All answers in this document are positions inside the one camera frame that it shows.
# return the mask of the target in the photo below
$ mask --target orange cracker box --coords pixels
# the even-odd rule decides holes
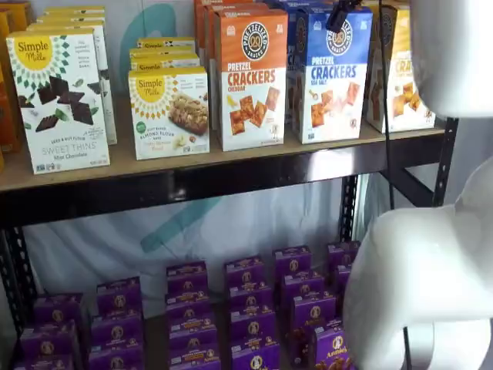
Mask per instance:
[[[414,83],[411,61],[411,24],[409,5],[385,2],[384,42],[387,60],[387,107],[390,132],[428,129],[434,126],[435,114],[421,101]],[[366,105],[366,119],[377,130],[385,131],[384,79],[381,43],[374,32],[374,52]]]
[[[222,4],[222,5],[207,5],[203,7],[204,11],[204,34],[206,36],[206,60],[205,67],[207,71],[216,70],[216,48],[214,43],[214,22],[213,16],[215,12],[227,10],[233,12],[236,10],[267,10],[269,7],[262,2],[242,3],[242,4]],[[209,73],[209,111],[211,128],[217,130],[219,126],[219,98],[218,91],[215,89],[216,74]]]
[[[223,150],[283,143],[286,12],[221,11],[214,29]]]

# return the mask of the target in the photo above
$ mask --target simple mills almond flour bar box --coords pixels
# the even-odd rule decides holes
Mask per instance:
[[[34,173],[109,165],[92,30],[15,32],[7,45]]]
[[[214,22],[223,150],[283,143],[286,12],[221,11]]]
[[[129,88],[138,160],[209,152],[203,67],[131,71]]]

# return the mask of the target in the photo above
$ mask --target product packaging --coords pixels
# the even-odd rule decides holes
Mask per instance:
[[[129,88],[138,160],[209,152],[203,67],[131,71]]]

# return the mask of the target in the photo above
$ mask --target stack of boxes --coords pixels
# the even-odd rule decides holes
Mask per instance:
[[[166,269],[169,368],[220,369],[217,329],[203,261]]]

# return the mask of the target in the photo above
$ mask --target blue cracker box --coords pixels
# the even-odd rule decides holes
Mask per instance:
[[[332,5],[297,12],[294,131],[301,143],[356,139],[360,135],[372,12],[347,15],[339,33],[326,29]]]

